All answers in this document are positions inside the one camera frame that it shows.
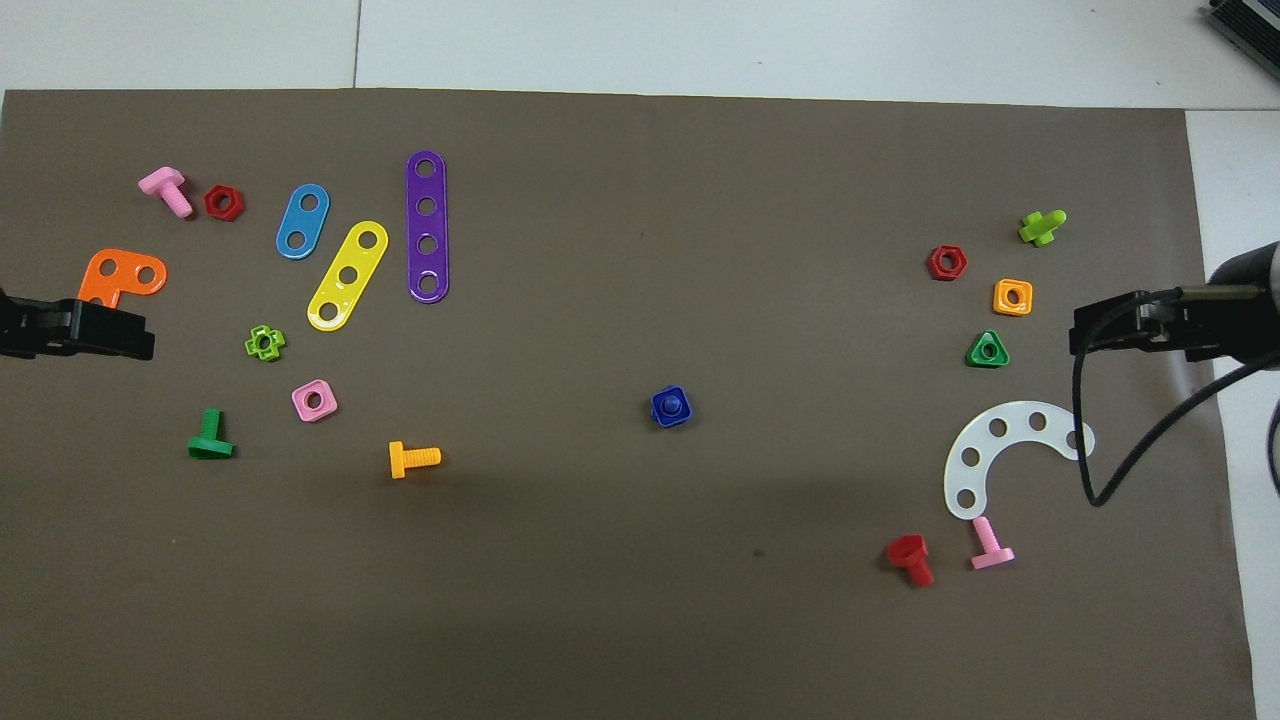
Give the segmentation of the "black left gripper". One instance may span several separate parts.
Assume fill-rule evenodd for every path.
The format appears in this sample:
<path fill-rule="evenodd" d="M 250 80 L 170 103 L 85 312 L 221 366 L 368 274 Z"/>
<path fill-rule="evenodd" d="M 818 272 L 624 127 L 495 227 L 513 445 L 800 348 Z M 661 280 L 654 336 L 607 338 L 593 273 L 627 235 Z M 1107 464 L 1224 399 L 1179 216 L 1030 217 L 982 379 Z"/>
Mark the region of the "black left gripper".
<path fill-rule="evenodd" d="M 3 356 L 32 360 L 93 354 L 150 361 L 154 348 L 155 336 L 145 316 L 78 299 L 18 299 L 1 290 Z"/>

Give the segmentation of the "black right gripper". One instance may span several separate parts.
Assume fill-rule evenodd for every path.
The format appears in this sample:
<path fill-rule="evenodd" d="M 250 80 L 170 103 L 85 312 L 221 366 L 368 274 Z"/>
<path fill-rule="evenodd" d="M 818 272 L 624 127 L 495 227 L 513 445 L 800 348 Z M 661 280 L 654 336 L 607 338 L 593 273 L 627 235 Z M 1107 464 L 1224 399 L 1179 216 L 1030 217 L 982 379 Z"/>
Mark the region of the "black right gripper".
<path fill-rule="evenodd" d="M 1245 309 L 1244 290 L 1172 288 L 1157 292 L 1147 304 L 1146 296 L 1146 291 L 1130 291 L 1075 307 L 1069 331 L 1070 355 L 1181 351 L 1190 363 L 1198 363 L 1239 359 L 1244 352 L 1245 332 L 1239 322 L 1239 313 Z M 1101 327 L 1096 333 L 1094 325 Z"/>

